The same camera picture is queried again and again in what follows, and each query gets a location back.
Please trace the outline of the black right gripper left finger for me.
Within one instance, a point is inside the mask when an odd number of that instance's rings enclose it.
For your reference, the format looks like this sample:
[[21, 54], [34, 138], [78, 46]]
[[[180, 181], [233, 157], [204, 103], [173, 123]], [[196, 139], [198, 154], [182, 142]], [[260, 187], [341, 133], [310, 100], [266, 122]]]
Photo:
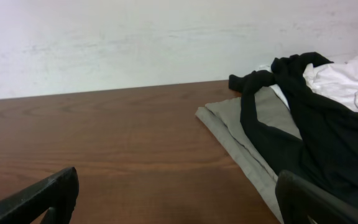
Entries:
[[0, 223], [69, 224], [79, 194], [76, 169], [63, 169], [0, 201]]

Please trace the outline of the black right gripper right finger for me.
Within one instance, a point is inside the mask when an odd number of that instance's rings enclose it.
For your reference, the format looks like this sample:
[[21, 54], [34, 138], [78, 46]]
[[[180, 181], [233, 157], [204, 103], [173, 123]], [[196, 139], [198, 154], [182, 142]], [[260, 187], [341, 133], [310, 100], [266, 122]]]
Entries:
[[358, 224], [358, 209], [290, 171], [279, 174], [275, 195], [284, 224]]

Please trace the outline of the black leggings red waistband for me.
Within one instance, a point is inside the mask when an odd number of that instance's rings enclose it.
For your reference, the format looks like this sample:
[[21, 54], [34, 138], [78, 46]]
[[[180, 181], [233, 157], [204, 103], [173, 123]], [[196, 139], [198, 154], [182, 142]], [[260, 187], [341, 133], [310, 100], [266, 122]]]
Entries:
[[[241, 94], [240, 122], [245, 135], [275, 173], [289, 170], [358, 208], [358, 112], [313, 93], [288, 74], [289, 68], [299, 64], [299, 57], [317, 55], [276, 58], [270, 71], [231, 75], [229, 88]], [[274, 84], [288, 101], [299, 137], [258, 119], [255, 94]]]

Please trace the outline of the white crumpled shirt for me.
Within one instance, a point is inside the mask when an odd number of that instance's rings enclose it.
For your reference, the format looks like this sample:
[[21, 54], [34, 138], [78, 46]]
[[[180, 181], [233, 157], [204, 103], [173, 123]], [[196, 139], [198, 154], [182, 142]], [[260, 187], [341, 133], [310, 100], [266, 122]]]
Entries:
[[299, 64], [288, 69], [289, 76], [324, 96], [358, 112], [358, 56], [335, 63], [317, 55], [299, 57]]

